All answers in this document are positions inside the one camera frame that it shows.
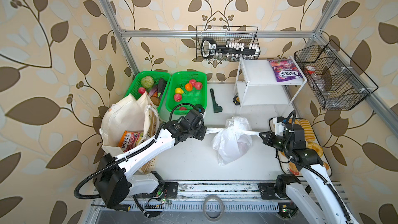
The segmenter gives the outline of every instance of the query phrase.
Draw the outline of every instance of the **wallpaper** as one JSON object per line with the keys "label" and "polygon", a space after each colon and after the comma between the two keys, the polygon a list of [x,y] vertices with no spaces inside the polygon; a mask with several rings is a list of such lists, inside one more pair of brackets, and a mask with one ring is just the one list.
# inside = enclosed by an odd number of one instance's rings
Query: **wallpaper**
{"label": "wallpaper", "polygon": [[0,2],[0,223],[85,215],[73,190],[95,171],[101,119],[134,77],[102,12],[97,0]]}
{"label": "wallpaper", "polygon": [[[209,82],[234,82],[238,62],[196,58],[194,38],[127,38],[140,71],[200,71]],[[259,59],[286,58],[305,45],[303,38],[259,38]]]}
{"label": "wallpaper", "polygon": [[313,30],[328,0],[110,0],[122,29],[187,30],[191,25]]}
{"label": "wallpaper", "polygon": [[[379,85],[375,93],[396,113],[397,15],[397,0],[343,0],[324,32]],[[350,111],[322,111],[308,86],[295,104],[313,124],[332,178],[341,182],[356,218],[398,223],[398,139],[379,116],[365,101]]]}

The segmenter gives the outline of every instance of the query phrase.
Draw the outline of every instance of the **plastic bag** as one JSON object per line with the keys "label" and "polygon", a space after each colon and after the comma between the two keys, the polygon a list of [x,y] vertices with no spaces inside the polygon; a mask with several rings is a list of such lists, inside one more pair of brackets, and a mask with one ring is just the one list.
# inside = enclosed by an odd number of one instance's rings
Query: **plastic bag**
{"label": "plastic bag", "polygon": [[211,141],[213,149],[218,153],[218,164],[226,165],[242,157],[251,148],[252,132],[249,122],[244,117],[227,119],[225,128],[207,128],[206,134],[218,132]]}

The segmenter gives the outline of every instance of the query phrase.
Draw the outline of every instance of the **green plastic basket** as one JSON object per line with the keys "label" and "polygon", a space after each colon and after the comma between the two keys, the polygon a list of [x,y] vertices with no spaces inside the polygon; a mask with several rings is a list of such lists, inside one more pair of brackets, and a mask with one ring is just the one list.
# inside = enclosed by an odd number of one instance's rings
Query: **green plastic basket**
{"label": "green plastic basket", "polygon": [[[193,87],[191,92],[188,92],[185,89],[185,84],[189,82],[190,79],[195,79],[197,82],[202,82],[203,88],[201,90],[197,90]],[[176,88],[181,87],[184,93],[182,94],[182,100],[180,102],[176,102],[174,100],[174,95],[176,94]],[[176,72],[172,76],[172,80],[170,82],[169,91],[167,92],[166,99],[166,108],[169,112],[172,109],[181,103],[191,103],[193,105],[201,104],[204,108],[207,106],[207,76],[203,72]],[[186,115],[189,110],[192,109],[190,106],[184,106],[187,110],[175,110],[174,114],[176,115]]]}
{"label": "green plastic basket", "polygon": [[[129,93],[131,93],[131,95],[138,100],[141,97],[141,94],[138,92],[138,88],[142,87],[141,79],[148,75],[153,78],[153,81],[155,83],[159,82],[159,79],[161,78],[167,81],[166,87],[164,88],[164,93],[167,92],[167,88],[170,84],[170,79],[171,79],[171,75],[169,73],[157,72],[157,71],[143,71],[135,77],[134,81],[132,82],[132,84],[130,85],[129,89],[126,92],[125,97],[128,96]],[[160,100],[160,104],[158,106],[158,111],[160,111],[160,108],[162,107],[165,98],[166,97],[162,96],[162,99]]]}

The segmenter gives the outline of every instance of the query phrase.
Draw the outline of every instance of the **hanging wire rack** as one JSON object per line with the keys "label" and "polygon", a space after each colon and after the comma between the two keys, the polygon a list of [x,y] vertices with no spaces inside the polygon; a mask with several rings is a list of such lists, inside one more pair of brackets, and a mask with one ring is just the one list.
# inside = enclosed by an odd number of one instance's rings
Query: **hanging wire rack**
{"label": "hanging wire rack", "polygon": [[238,62],[257,60],[260,46],[258,27],[196,26],[196,59]]}
{"label": "hanging wire rack", "polygon": [[[337,52],[349,64],[341,61]],[[295,52],[295,60],[323,110],[351,110],[379,88],[333,40]]]}

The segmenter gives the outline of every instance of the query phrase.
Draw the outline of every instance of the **purple candy bag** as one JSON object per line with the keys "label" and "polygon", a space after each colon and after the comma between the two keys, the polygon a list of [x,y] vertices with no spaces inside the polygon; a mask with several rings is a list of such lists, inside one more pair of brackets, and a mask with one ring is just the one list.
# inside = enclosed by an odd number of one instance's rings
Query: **purple candy bag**
{"label": "purple candy bag", "polygon": [[292,60],[269,60],[277,82],[286,82],[302,77]]}

